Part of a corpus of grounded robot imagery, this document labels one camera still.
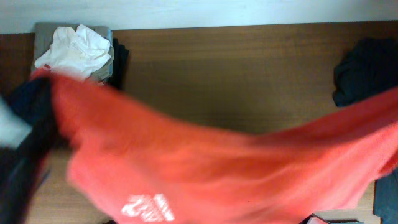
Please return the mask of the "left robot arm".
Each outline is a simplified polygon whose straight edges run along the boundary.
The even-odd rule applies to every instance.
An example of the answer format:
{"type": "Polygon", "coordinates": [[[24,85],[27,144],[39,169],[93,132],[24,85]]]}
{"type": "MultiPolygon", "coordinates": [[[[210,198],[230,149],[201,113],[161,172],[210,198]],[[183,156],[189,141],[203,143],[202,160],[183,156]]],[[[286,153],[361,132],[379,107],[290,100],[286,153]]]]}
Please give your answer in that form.
{"type": "Polygon", "coordinates": [[[1,223],[24,223],[46,178],[44,161],[57,136],[48,78],[23,83],[1,98],[1,223]]]}

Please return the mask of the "red orange t-shirt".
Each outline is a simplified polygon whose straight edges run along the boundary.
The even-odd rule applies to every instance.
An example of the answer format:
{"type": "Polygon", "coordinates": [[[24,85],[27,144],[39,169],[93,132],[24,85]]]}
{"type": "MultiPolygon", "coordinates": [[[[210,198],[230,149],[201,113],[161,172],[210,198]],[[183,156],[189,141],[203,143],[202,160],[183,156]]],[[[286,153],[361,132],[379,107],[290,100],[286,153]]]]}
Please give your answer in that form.
{"type": "Polygon", "coordinates": [[[190,124],[107,86],[46,78],[67,179],[118,223],[299,223],[355,207],[397,167],[397,90],[297,128],[246,134],[190,124]]]}

